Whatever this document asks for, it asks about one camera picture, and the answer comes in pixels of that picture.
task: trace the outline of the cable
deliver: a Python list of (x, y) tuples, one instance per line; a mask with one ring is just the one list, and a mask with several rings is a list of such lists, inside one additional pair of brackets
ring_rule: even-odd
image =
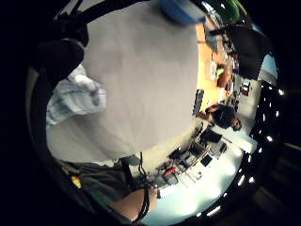
[(138, 214), (138, 217), (133, 221), (133, 224), (137, 223), (140, 219), (142, 219), (144, 216), (146, 216), (149, 212), (150, 208), (150, 194), (149, 194), (149, 182), (147, 180), (147, 173), (143, 169), (143, 155), (140, 153), (140, 163), (138, 166), (138, 171), (140, 175), (142, 176), (142, 182), (144, 184), (144, 200), (142, 203), (141, 210)]

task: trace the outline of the plaid shirt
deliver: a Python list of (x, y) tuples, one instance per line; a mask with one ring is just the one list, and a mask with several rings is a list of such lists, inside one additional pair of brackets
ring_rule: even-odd
[(67, 79), (60, 81), (47, 105), (47, 128), (73, 115), (86, 115), (105, 109), (105, 89), (87, 77), (79, 65)]

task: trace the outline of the man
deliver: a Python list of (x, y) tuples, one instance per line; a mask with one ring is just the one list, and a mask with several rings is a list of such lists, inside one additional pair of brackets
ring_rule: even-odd
[(206, 121), (213, 122), (223, 129), (231, 127), (233, 131), (242, 128), (241, 121), (235, 116), (235, 111), (227, 105), (213, 105), (206, 109), (206, 113), (199, 112), (198, 116)]

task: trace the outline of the yellow object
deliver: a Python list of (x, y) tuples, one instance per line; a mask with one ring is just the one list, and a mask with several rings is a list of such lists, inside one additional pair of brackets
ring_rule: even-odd
[(78, 176), (72, 176), (71, 179), (77, 188), (82, 188), (81, 181)]

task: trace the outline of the blue object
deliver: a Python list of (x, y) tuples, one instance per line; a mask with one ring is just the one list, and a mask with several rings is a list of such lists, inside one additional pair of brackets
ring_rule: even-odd
[(189, 0), (160, 0), (161, 8), (179, 24), (204, 24), (206, 13)]

